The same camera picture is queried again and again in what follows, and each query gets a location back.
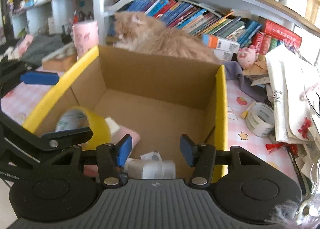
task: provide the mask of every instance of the purple fabric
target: purple fabric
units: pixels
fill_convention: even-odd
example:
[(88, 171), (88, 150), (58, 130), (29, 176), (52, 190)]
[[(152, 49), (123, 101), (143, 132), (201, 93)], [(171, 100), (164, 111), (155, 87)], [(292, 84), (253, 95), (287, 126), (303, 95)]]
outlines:
[(242, 68), (236, 61), (224, 62), (227, 80), (239, 80), (239, 88), (245, 94), (258, 102), (265, 102), (268, 99), (265, 88), (250, 86), (252, 81), (242, 74)]

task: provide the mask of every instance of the gray ridged panel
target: gray ridged panel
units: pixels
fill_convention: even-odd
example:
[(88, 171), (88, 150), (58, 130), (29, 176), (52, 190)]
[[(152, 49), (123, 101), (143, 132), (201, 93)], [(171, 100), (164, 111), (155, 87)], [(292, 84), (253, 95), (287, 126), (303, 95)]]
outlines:
[(183, 180), (129, 180), (104, 190), (97, 203), (76, 218), (52, 223), (17, 220), (9, 229), (278, 229), (250, 225), (222, 212), (208, 192)]

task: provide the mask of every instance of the yellow tape roll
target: yellow tape roll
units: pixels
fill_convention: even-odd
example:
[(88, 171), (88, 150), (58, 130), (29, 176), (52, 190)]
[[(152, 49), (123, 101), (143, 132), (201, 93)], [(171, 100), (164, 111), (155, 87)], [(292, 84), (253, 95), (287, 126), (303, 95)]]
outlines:
[(90, 127), (92, 138), (81, 145), (82, 150), (95, 150), (101, 144), (111, 142), (109, 126), (103, 117), (86, 108), (75, 106), (65, 112), (57, 123), (56, 131)]

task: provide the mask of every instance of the cat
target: cat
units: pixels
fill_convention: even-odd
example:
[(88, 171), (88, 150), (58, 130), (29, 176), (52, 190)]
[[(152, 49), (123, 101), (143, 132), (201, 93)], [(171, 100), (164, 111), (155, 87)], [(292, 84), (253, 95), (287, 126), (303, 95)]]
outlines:
[(115, 13), (115, 47), (139, 53), (192, 58), (220, 65), (212, 49), (183, 30), (166, 28), (164, 23), (142, 12)]

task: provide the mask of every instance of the pig figurine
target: pig figurine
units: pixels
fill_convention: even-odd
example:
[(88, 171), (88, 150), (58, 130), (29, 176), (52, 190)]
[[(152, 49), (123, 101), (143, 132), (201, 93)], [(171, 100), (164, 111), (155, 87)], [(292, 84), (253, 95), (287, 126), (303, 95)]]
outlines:
[(253, 45), (249, 48), (239, 49), (237, 61), (243, 69), (249, 68), (256, 61), (256, 49)]

